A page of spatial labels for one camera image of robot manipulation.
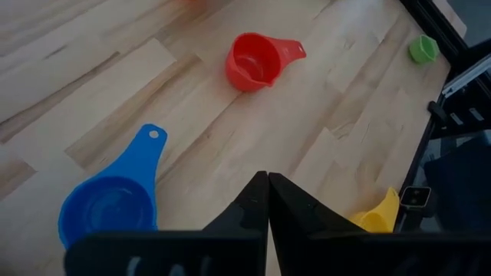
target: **green measuring cup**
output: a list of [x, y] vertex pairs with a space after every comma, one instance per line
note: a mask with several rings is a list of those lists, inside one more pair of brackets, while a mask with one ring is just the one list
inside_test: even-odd
[[409, 53], [417, 64], [433, 62], [440, 54], [437, 42], [429, 36], [422, 34], [409, 45]]

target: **measuring cup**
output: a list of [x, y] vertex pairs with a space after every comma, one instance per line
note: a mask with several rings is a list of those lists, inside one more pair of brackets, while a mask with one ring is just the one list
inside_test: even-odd
[[165, 130], [143, 125], [113, 163], [73, 190], [58, 219], [65, 248], [93, 232], [157, 230], [155, 174], [166, 140]]
[[251, 92], [271, 87], [288, 64], [306, 56], [299, 41], [245, 33], [233, 42], [226, 76], [235, 88]]
[[390, 187], [384, 200], [368, 212], [359, 212], [350, 217], [350, 221], [372, 233], [392, 232], [399, 211], [399, 195]]
[[409, 53], [415, 63], [425, 64], [434, 62], [440, 54], [440, 49], [437, 41], [422, 34], [411, 42]]

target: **yellow measuring cup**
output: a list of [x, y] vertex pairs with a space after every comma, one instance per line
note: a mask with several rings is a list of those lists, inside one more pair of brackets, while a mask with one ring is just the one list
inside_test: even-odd
[[390, 187], [384, 200], [368, 212], [359, 212], [350, 217], [350, 221], [364, 230], [373, 233], [387, 233], [394, 230], [397, 211], [399, 211], [399, 195]]

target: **spout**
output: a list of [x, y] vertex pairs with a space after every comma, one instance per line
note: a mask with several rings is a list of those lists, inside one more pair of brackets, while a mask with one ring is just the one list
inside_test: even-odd
[[265, 85], [267, 87], [272, 87], [275, 84], [276, 78], [274, 80], [270, 80], [268, 82], [265, 82]]
[[300, 41], [277, 38], [270, 39], [279, 53], [282, 67], [285, 67], [300, 58], [307, 57], [307, 54], [305, 53], [305, 50]]

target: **wood plank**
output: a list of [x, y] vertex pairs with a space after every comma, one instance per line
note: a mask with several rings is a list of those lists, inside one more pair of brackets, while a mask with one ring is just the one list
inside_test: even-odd
[[266, 275], [281, 276], [279, 270], [278, 257], [276, 255], [275, 243], [271, 232], [271, 226], [268, 229], [268, 251], [266, 252]]
[[42, 170], [50, 157], [62, 154], [173, 62], [160, 42], [151, 40], [77, 89], [6, 145]]
[[0, 200], [35, 173], [28, 164], [0, 145]]
[[355, 173], [352, 169], [333, 162], [326, 169], [323, 183], [315, 195], [320, 202], [331, 210], [348, 218], [357, 208], [358, 195], [366, 194], [366, 192], [358, 189]]
[[6, 71], [21, 70], [22, 67], [66, 47], [77, 38], [103, 35], [105, 31], [116, 28], [128, 20], [133, 20], [161, 4], [160, 0], [138, 2], [107, 0], [77, 16], [74, 20], [50, 31], [45, 36], [1, 57], [0, 74]]
[[420, 140], [416, 138], [416, 135], [420, 135], [426, 128], [425, 124], [417, 123], [422, 120], [428, 120], [430, 116], [419, 108], [415, 108], [416, 105], [407, 96], [404, 90], [399, 91], [397, 94], [395, 106], [393, 109], [394, 114], [404, 128], [400, 129], [400, 139], [394, 145], [387, 158], [387, 162], [384, 164], [379, 176], [377, 177], [377, 186], [388, 188], [401, 187], [412, 159], [401, 158], [401, 156], [413, 156], [416, 152], [417, 146]]
[[120, 155], [143, 124], [168, 116], [208, 76], [196, 55], [175, 62], [65, 152], [88, 172], [100, 171]]
[[450, 22], [457, 34], [464, 38], [467, 32], [467, 26], [462, 22], [459, 15], [453, 10], [447, 0], [433, 0], [433, 3], [438, 7], [443, 16]]
[[97, 65], [95, 68], [79, 77], [76, 81], [71, 82], [69, 85], [63, 87], [59, 91], [54, 92], [51, 96], [43, 99], [34, 106], [29, 107], [27, 110], [18, 113], [3, 123], [0, 123], [0, 143], [7, 143], [13, 136], [21, 132], [30, 123], [36, 121], [55, 105], [59, 104], [64, 98], [68, 97], [68, 95], [72, 94], [80, 86], [93, 79], [100, 72], [105, 71], [114, 65], [123, 57], [123, 55], [118, 53], [113, 54], [103, 63]]
[[6, 274], [64, 274], [58, 214], [66, 196], [87, 176], [67, 156], [50, 165], [0, 202], [0, 265]]
[[169, 49], [176, 58], [189, 54], [195, 44], [189, 42], [190, 30], [193, 30], [199, 22], [206, 21], [217, 11], [233, 2], [233, 0], [208, 0], [196, 1], [188, 5], [172, 22], [162, 27], [155, 38]]
[[328, 81], [336, 89], [345, 92], [360, 69], [377, 50], [377, 46], [386, 38], [391, 26], [400, 15], [399, 3], [383, 0], [384, 5], [366, 1], [360, 8], [365, 12], [354, 17], [346, 33], [345, 51], [339, 53], [328, 71]]
[[99, 39], [88, 38], [70, 43], [32, 66], [2, 76], [0, 101], [4, 106], [0, 109], [0, 122], [77, 80], [113, 53]]
[[368, 58], [345, 92], [344, 100], [336, 107], [326, 127], [338, 139], [350, 134], [364, 110], [365, 103], [377, 89], [395, 55], [406, 48], [405, 38], [410, 27], [405, 18], [399, 18], [377, 50]]
[[328, 129], [324, 128], [292, 173], [290, 180], [315, 196], [323, 184], [327, 169], [334, 161], [336, 146], [336, 139]]
[[0, 56], [46, 35], [103, 1], [3, 1], [0, 4], [0, 36], [8, 36], [8, 39], [0, 44]]
[[125, 21], [104, 33], [104, 41], [120, 53], [132, 51], [180, 16], [193, 11], [194, 3], [166, 0], [133, 21]]
[[[359, 162], [352, 164], [356, 175], [356, 203], [351, 205], [351, 214], [369, 210], [377, 206], [384, 198], [389, 187], [398, 190], [402, 182], [393, 182], [391, 179], [384, 179], [382, 173], [387, 170], [399, 170], [402, 168], [394, 166], [392, 155], [401, 146], [400, 141], [405, 141], [404, 128], [408, 128], [412, 118], [407, 108], [411, 103], [403, 90], [399, 90], [392, 98], [385, 116], [378, 116], [372, 119], [366, 131], [364, 139], [360, 145]], [[407, 173], [399, 170], [399, 175]]]
[[[401, 21], [408, 21], [408, 17], [409, 15], [405, 16], [402, 14], [400, 19]], [[360, 76], [358, 77], [360, 77], [362, 80], [358, 79], [358, 81], [360, 81], [359, 84], [356, 84], [356, 79], [354, 81], [354, 84], [356, 84], [354, 86], [354, 91], [357, 91], [357, 93], [345, 93], [343, 95], [345, 96], [345, 103], [350, 103], [349, 106], [353, 107], [353, 109], [342, 109], [338, 106], [338, 108], [334, 110], [335, 112], [338, 112], [339, 110], [340, 113], [335, 114], [334, 112], [334, 115], [328, 118], [326, 123], [328, 128], [330, 126], [332, 127], [336, 120], [339, 120], [340, 127], [336, 128], [334, 133], [338, 131], [337, 134], [339, 135], [339, 139], [341, 141], [340, 147], [343, 148], [343, 150], [340, 151], [343, 154], [339, 155], [336, 159], [342, 166], [347, 166], [349, 163], [358, 162], [361, 153], [359, 145], [361, 145], [372, 119], [375, 117], [387, 116], [385, 114], [387, 107], [394, 99], [400, 87], [408, 84], [411, 85], [410, 90], [413, 93], [416, 93], [417, 90], [421, 90], [421, 93], [426, 94], [428, 97], [437, 97], [439, 92], [437, 92], [438, 88], [436, 87], [435, 91], [432, 90], [433, 93], [429, 93], [428, 90], [423, 87], [415, 87], [415, 85], [421, 83], [421, 79], [423, 79], [426, 72], [441, 72], [440, 66], [438, 65], [439, 63], [421, 67], [415, 65], [407, 57], [407, 45], [418, 34], [418, 28], [415, 25], [411, 25], [409, 30], [407, 30], [404, 40], [399, 44], [399, 46], [392, 44], [391, 47], [397, 49], [396, 54], [390, 61], [388, 67], [385, 68], [384, 76], [377, 81], [377, 83], [371, 83], [371, 85], [369, 83], [365, 83], [363, 81], [364, 72], [360, 71]], [[404, 72], [396, 69], [400, 67], [405, 68]], [[357, 95], [364, 95], [367, 98], [360, 99]]]

